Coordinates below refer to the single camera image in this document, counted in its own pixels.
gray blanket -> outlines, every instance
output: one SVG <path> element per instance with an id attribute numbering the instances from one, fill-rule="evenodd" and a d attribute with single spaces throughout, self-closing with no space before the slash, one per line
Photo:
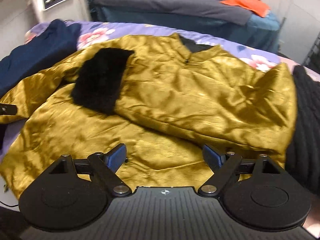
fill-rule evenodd
<path id="1" fill-rule="evenodd" d="M 148 12 L 208 17 L 245 25 L 252 12 L 239 6 L 221 4 L 219 0 L 94 0 L 98 6 L 129 7 Z"/>

white machine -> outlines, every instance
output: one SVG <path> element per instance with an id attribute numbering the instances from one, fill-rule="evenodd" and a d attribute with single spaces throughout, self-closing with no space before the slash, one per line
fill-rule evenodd
<path id="1" fill-rule="evenodd" d="M 29 0 L 38 21 L 51 22 L 54 19 L 90 21 L 87 0 Z"/>

gold jacket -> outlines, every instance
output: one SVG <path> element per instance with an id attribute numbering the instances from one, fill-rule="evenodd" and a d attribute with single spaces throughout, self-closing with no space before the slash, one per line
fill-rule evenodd
<path id="1" fill-rule="evenodd" d="M 106 47 L 135 51 L 110 116 L 75 105 L 70 96 L 83 62 Z M 118 143 L 126 144 L 129 162 L 117 174 L 132 189 L 197 188 L 212 175 L 203 144 L 248 158 L 266 152 L 284 163 L 296 118 L 285 64 L 265 74 L 219 45 L 191 53 L 177 34 L 94 44 L 23 79 L 0 102 L 18 106 L 1 123 L 29 118 L 0 165 L 17 197 L 60 155 L 86 158 Z"/>

black cable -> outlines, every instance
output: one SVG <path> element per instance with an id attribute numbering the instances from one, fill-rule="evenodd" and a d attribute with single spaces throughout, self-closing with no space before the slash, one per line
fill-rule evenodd
<path id="1" fill-rule="evenodd" d="M 7 205 L 6 203 L 3 203 L 2 201 L 0 201 L 0 203 L 1 203 L 2 205 L 7 206 L 7 207 L 17 207 L 17 206 L 19 206 L 19 204 L 16 204 L 16 205 L 10 206 L 10 205 Z"/>

tiled wall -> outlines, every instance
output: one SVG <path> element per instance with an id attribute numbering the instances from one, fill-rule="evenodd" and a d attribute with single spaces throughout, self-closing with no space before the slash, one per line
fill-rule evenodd
<path id="1" fill-rule="evenodd" d="M 320 0 L 262 0 L 280 20 L 287 20 L 280 34 L 281 52 L 302 63 L 320 32 Z"/>
<path id="2" fill-rule="evenodd" d="M 0 0 L 0 59 L 22 45 L 24 34 L 36 24 L 25 0 Z"/>
<path id="3" fill-rule="evenodd" d="M 262 0 L 281 20 L 291 0 Z M 320 0 L 294 0 L 281 32 L 281 52 L 302 63 L 320 32 Z M 24 41 L 36 19 L 25 0 L 0 0 L 0 59 Z"/>

